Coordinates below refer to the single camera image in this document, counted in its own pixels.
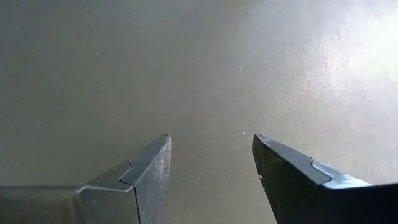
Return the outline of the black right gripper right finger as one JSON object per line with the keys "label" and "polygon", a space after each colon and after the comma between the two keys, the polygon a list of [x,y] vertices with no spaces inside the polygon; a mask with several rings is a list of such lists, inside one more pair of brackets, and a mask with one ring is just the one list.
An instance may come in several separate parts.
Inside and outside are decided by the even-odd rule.
{"label": "black right gripper right finger", "polygon": [[277,223],[397,223],[397,184],[372,185],[256,134],[252,153]]}

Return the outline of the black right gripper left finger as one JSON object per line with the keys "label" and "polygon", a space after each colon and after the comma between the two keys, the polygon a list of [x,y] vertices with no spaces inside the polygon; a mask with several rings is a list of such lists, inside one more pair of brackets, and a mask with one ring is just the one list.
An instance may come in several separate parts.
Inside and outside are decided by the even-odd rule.
{"label": "black right gripper left finger", "polygon": [[171,155],[163,134],[81,186],[2,186],[1,223],[161,223]]}

